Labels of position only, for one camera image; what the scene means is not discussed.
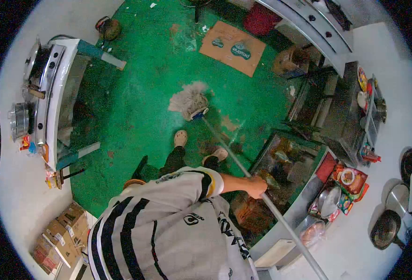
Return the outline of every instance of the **black stripe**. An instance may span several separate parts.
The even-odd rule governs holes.
[[[122,275],[120,274],[119,266],[117,265],[116,258],[114,257],[113,252],[113,241],[111,236],[113,235],[114,231],[114,223],[116,222],[117,217],[122,215],[125,210],[125,207],[130,203],[130,200],[133,197],[127,197],[121,203],[119,203],[111,214],[108,216],[107,220],[103,224],[102,230],[102,253],[103,253],[103,260],[105,261],[105,265],[107,266],[108,272],[111,275],[113,280],[123,280]]]
[[[154,260],[154,267],[158,271],[159,275],[164,279],[168,280],[164,272],[161,270],[158,264],[158,257],[156,256],[156,251],[154,250],[154,234],[156,232],[156,226],[158,225],[158,221],[154,221],[154,226],[153,226],[153,234],[151,236],[151,253],[153,255],[153,260]]]
[[[83,275],[85,274],[85,270],[88,266],[85,264],[81,265],[80,270],[78,271],[77,277],[75,278],[75,280],[81,280],[81,278],[83,278]]]
[[[124,254],[124,259],[128,267],[128,271],[134,280],[143,280],[144,275],[142,274],[141,268],[137,263],[136,254],[133,249],[133,242],[131,241],[131,230],[134,228],[136,223],[136,217],[141,212],[142,209],[148,204],[148,199],[141,199],[133,210],[127,214],[125,217],[124,227],[120,233],[120,245],[122,247],[122,254]]]
[[[196,173],[201,173],[204,175],[202,178],[202,193],[200,194],[200,198],[198,199],[198,200],[203,200],[207,195],[207,191],[209,190],[210,184],[212,183],[212,178],[209,176],[209,174],[204,173],[203,171],[188,170],[185,172],[196,172]]]
[[[100,218],[97,221],[96,225],[94,226],[94,229],[92,230],[91,253],[92,253],[92,259],[94,260],[95,270],[97,271],[98,276],[100,277],[101,280],[107,280],[107,276],[105,275],[105,272],[103,271],[102,262],[100,261],[100,256],[98,255],[98,250],[97,250],[97,233],[100,228],[101,222],[102,222],[102,218]]]

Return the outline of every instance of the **mop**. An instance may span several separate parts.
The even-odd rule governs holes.
[[[228,154],[237,164],[237,166],[243,171],[245,177],[251,178],[251,174],[246,170],[246,168],[240,163],[237,159],[236,155],[232,152],[232,150],[226,145],[220,135],[215,131],[215,129],[211,126],[211,124],[206,120],[205,114],[208,112],[209,103],[204,96],[203,92],[207,89],[207,85],[200,81],[193,82],[190,85],[184,85],[183,90],[174,94],[172,98],[170,98],[170,105],[169,111],[180,112],[183,118],[187,121],[191,120],[198,120],[203,119],[206,126],[208,126],[209,130],[214,134],[214,136],[220,141],[223,147],[226,149]],[[276,219],[282,223],[282,225],[287,229],[290,235],[293,238],[293,241],[296,243],[296,246],[299,248],[301,253],[304,255],[304,258],[309,262],[310,266],[314,269],[315,273],[321,280],[327,280],[327,277],[321,267],[318,265],[312,254],[310,254],[309,250],[304,246],[301,242],[299,237],[295,234],[293,229],[288,225],[287,221],[284,219],[282,214],[278,211],[276,206],[270,200],[270,198],[265,194],[261,194],[262,199],[264,200],[265,204],[268,206],[270,211],[274,214]],[[251,268],[257,276],[257,272],[255,271],[254,264],[252,261],[250,262]]]

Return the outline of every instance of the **mop handle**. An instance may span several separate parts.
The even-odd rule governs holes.
[[[210,125],[210,123],[203,117],[202,118],[205,124],[209,127],[209,130],[214,134],[214,136],[220,141],[220,143],[223,145],[223,147],[226,149],[228,154],[231,156],[231,158],[234,160],[234,162],[237,164],[237,166],[243,171],[245,174],[245,177],[251,178],[251,174],[246,170],[246,168],[240,163],[240,161],[237,159],[236,155],[231,151],[231,149],[226,145],[226,143],[223,141],[223,139],[220,137],[218,133],[215,132],[214,128]],[[284,225],[284,227],[288,230],[290,235],[293,238],[293,241],[295,241],[296,246],[299,248],[301,253],[304,255],[304,258],[309,262],[310,266],[314,269],[316,275],[320,278],[320,280],[328,280],[326,277],[324,271],[321,269],[321,267],[318,265],[312,254],[309,252],[309,250],[304,246],[304,244],[301,242],[299,237],[295,234],[293,229],[288,225],[287,221],[284,219],[282,216],[281,212],[276,208],[276,206],[273,204],[273,202],[270,200],[270,198],[265,194],[261,194],[262,199],[264,200],[265,204],[268,206],[270,211],[275,215],[276,219]]]

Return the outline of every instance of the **plastic bag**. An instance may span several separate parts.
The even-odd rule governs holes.
[[[326,224],[323,220],[307,216],[298,227],[301,227],[299,239],[306,247],[310,247],[317,241],[325,238]]]

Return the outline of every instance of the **mop head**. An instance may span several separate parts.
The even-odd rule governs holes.
[[[203,92],[208,86],[200,81],[184,85],[183,90],[170,98],[168,110],[180,112],[187,121],[201,118],[208,111],[208,101]]]

